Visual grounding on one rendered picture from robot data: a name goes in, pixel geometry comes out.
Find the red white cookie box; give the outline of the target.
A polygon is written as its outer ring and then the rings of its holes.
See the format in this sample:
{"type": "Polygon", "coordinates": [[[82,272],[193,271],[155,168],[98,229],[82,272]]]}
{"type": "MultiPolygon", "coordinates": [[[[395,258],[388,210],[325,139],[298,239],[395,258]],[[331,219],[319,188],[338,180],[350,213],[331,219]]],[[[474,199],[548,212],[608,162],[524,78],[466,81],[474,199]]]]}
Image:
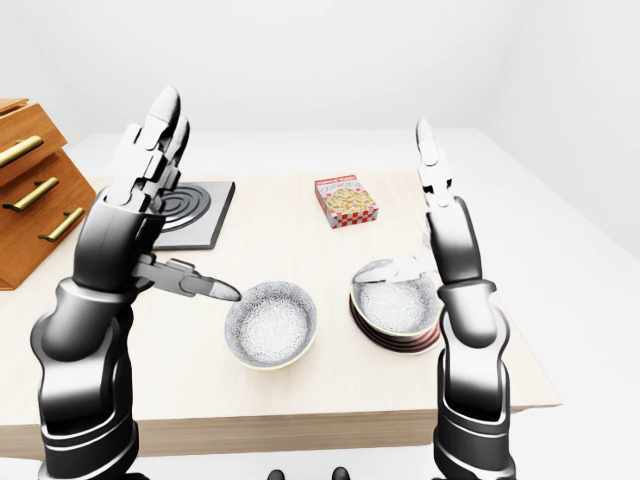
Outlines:
{"type": "Polygon", "coordinates": [[[316,180],[315,194],[332,229],[377,219],[378,206],[355,175],[316,180]]]}

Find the flat dark stove plate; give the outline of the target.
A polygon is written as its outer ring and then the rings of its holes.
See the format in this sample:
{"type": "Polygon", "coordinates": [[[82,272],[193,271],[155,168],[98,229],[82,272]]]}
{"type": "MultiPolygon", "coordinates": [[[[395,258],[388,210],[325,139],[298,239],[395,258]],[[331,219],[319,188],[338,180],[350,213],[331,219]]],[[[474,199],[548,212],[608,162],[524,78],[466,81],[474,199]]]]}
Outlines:
{"type": "Polygon", "coordinates": [[[166,191],[165,224],[154,249],[213,249],[234,193],[232,181],[184,182],[166,191]]]}

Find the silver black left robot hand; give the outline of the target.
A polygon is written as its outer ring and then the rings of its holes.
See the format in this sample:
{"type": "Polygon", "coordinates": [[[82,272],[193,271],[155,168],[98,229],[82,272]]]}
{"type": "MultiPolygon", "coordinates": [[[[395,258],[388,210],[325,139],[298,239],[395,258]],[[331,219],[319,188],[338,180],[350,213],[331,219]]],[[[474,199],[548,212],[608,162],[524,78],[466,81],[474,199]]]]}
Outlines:
{"type": "Polygon", "coordinates": [[[145,123],[129,126],[116,151],[121,167],[94,201],[75,250],[73,279],[98,291],[156,288],[193,297],[197,294],[238,301],[233,286],[199,274],[191,264],[152,254],[165,222],[162,194],[175,189],[179,162],[190,126],[180,114],[177,90],[166,87],[145,123]]]}

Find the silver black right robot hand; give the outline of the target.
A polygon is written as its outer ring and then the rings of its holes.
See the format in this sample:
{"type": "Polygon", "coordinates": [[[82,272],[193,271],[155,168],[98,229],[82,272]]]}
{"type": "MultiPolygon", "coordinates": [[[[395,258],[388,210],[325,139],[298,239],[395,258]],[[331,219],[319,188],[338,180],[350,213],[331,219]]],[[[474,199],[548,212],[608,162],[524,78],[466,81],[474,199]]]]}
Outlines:
{"type": "Polygon", "coordinates": [[[425,119],[417,123],[416,142],[421,157],[418,172],[428,207],[426,224],[441,279],[446,285],[481,280],[480,250],[468,208],[451,191],[446,155],[425,119]]]}

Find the wooden cabinet with drawers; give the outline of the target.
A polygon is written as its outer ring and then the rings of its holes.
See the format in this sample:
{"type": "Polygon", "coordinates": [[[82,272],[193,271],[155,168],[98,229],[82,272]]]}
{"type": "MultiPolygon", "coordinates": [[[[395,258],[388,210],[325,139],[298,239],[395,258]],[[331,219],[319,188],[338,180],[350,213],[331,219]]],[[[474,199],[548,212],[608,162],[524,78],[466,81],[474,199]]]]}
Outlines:
{"type": "Polygon", "coordinates": [[[95,198],[65,144],[40,105],[0,98],[0,290],[17,288],[95,198]]]}

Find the wooden drawer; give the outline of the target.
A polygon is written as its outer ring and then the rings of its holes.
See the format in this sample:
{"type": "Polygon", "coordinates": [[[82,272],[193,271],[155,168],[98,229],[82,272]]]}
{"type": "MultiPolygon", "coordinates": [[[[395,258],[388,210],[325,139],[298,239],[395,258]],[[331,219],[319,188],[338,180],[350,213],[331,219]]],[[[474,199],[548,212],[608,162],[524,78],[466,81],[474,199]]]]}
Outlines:
{"type": "Polygon", "coordinates": [[[0,234],[0,290],[17,288],[79,223],[54,243],[33,234],[0,234]]]}
{"type": "Polygon", "coordinates": [[[0,187],[66,144],[64,136],[39,104],[29,104],[27,98],[0,98],[0,152],[33,135],[40,136],[44,143],[0,169],[0,187]]]}
{"type": "Polygon", "coordinates": [[[94,198],[94,189],[60,150],[0,188],[0,234],[49,234],[66,219],[65,212],[78,207],[87,211],[94,198]],[[50,178],[56,178],[57,185],[24,211],[3,207],[18,202],[37,187],[37,182],[50,178]]]}

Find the plate with red rings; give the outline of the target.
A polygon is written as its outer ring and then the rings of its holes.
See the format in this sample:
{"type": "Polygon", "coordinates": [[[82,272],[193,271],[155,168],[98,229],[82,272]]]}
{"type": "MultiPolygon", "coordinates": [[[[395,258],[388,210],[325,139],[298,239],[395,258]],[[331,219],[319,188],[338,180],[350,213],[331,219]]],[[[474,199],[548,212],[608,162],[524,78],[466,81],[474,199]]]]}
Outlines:
{"type": "Polygon", "coordinates": [[[370,326],[357,311],[353,299],[349,298],[351,316],[360,331],[376,345],[400,354],[419,354],[434,347],[441,337],[439,323],[425,333],[415,337],[402,337],[385,334],[370,326]]]}

